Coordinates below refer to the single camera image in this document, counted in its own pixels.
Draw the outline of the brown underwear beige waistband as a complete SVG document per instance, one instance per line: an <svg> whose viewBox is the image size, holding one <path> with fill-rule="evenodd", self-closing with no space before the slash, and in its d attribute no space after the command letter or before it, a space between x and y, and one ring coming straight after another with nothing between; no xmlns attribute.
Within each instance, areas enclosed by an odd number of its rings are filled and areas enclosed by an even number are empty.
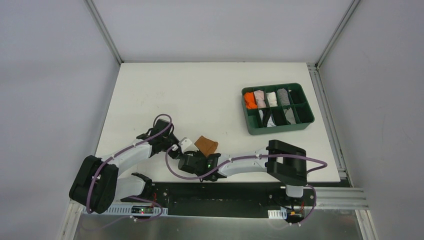
<svg viewBox="0 0 424 240"><path fill-rule="evenodd" d="M217 141L213 141L201 135L194 143L198 150L206 157L214 154L219 146Z"/></svg>

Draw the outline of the green divided plastic tray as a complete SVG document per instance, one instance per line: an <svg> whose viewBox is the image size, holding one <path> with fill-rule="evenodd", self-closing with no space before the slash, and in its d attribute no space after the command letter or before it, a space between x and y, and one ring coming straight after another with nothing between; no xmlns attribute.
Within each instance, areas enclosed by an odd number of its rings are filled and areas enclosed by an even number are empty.
<svg viewBox="0 0 424 240"><path fill-rule="evenodd" d="M282 105L279 100L277 90L282 88L288 91L290 105ZM244 102L244 94L248 92L254 92L257 90L264 91L266 107L257 108L257 109L247 109ZM276 107L269 106L267 96L266 96L266 93L269 93L269 92L276 93L278 106ZM264 134L274 134L274 133L304 130L315 121L315 116L309 105L306 94L299 83L284 83L284 84L245 87L241 90L241 93L242 93L242 108L243 108L244 118L246 122L246 127L247 127L247 131L251 135L264 135ZM296 124L288 124L286 120L284 109L287 109L289 107L293 108ZM275 127L263 127L262 121L259 115L259 110L261 109L271 110L272 119L276 125Z"/></svg>

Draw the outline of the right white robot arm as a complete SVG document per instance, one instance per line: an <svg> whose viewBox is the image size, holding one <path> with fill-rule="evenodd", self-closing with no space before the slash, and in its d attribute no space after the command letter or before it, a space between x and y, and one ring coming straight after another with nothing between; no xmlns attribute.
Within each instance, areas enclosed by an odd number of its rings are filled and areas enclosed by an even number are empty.
<svg viewBox="0 0 424 240"><path fill-rule="evenodd" d="M307 185L307 164L302 159L306 156L303 148L274 139L252 153L204 156L199 151L188 152L180 156L178 169L198 177L211 171L202 178L211 182L244 173L267 173L285 184L284 200L296 205L303 200Z"/></svg>

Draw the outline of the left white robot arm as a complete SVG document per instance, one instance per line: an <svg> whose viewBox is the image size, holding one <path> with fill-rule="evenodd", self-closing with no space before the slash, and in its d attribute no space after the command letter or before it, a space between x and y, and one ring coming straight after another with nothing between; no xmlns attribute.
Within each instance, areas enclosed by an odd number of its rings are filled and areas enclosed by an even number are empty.
<svg viewBox="0 0 424 240"><path fill-rule="evenodd" d="M121 150L103 157L88 155L70 187L69 197L86 207L88 213L104 213L113 203L134 196L140 202L152 198L153 189L148 179L139 173L128 177L121 175L133 166L154 155L178 146L174 125L158 117L146 133Z"/></svg>

